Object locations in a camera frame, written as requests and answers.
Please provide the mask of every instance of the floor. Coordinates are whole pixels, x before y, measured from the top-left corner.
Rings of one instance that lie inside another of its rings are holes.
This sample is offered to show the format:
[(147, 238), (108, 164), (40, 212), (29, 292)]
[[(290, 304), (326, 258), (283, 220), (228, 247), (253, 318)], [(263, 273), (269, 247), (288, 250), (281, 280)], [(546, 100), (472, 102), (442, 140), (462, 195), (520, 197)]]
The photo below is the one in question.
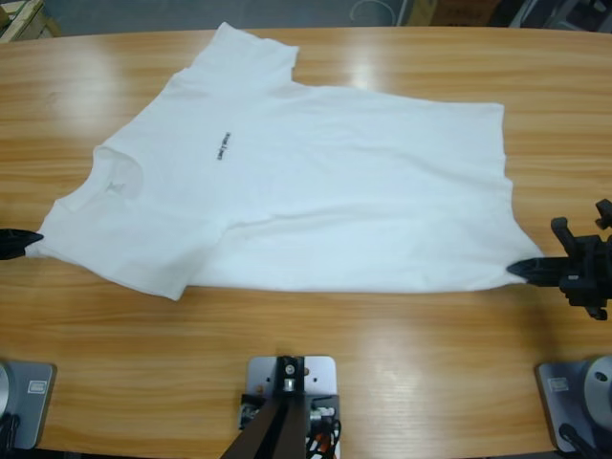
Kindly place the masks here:
[(402, 0), (45, 0), (45, 5), (63, 34), (81, 35), (216, 29), (224, 21), (240, 29), (389, 26)]

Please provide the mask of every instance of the metal mount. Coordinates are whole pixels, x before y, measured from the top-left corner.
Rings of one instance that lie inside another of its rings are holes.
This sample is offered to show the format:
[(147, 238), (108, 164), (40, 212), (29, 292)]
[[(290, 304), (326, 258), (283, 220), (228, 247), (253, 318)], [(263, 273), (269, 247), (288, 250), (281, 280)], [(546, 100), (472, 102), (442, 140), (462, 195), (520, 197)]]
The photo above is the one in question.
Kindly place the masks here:
[(222, 459), (339, 459), (339, 397), (330, 357), (258, 357)]

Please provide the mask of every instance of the black clamp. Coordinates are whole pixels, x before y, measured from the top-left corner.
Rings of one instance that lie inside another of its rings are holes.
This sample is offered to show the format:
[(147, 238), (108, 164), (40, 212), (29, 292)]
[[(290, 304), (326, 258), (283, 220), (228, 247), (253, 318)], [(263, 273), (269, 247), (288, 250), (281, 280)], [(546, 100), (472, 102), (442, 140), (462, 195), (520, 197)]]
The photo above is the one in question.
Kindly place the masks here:
[[(604, 199), (597, 209), (598, 226), (612, 226), (612, 203)], [(575, 237), (565, 217), (554, 218), (551, 229), (567, 256), (519, 261), (508, 271), (539, 287), (559, 287), (570, 305), (582, 306), (596, 320), (606, 320), (603, 308), (612, 298), (612, 237), (605, 242), (598, 235)]]
[(42, 237), (42, 234), (25, 229), (0, 229), (0, 260), (24, 256), (26, 247)]

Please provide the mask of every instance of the label sticker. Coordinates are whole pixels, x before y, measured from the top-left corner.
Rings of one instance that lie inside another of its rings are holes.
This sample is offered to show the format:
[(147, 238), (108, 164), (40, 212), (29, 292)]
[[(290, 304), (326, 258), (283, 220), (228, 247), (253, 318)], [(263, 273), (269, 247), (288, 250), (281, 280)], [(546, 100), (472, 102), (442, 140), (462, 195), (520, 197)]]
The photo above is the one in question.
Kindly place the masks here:
[(47, 392), (46, 381), (30, 381), (28, 384), (29, 394), (45, 394)]
[(549, 378), (548, 386), (553, 392), (570, 390), (570, 384), (567, 382), (567, 378)]

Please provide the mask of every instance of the t-shirt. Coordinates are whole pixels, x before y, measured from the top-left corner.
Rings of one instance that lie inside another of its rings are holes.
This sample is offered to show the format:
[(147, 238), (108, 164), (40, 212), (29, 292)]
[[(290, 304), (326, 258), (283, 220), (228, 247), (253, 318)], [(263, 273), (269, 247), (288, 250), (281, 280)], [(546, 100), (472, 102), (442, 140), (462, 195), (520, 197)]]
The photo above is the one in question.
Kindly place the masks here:
[(223, 24), (94, 150), (32, 256), (178, 299), (187, 285), (426, 293), (521, 279), (503, 106), (292, 80), (298, 48)]

